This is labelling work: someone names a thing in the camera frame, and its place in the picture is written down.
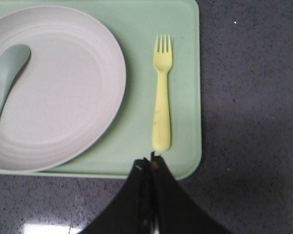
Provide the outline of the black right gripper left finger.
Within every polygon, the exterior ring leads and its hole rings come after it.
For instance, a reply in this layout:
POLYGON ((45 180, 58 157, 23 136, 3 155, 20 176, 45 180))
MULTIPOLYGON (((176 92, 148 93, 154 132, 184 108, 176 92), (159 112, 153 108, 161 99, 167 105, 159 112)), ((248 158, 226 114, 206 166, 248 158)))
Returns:
POLYGON ((150 162, 135 160, 112 202, 82 230, 83 234, 149 234, 153 220, 150 162))

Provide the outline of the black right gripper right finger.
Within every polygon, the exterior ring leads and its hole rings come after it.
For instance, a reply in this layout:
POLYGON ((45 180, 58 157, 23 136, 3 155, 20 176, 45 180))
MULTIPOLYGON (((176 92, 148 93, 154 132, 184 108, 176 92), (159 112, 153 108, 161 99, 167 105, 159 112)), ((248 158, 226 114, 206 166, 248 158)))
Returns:
POLYGON ((229 234, 182 189, 164 159, 151 153, 150 169, 161 234, 229 234))

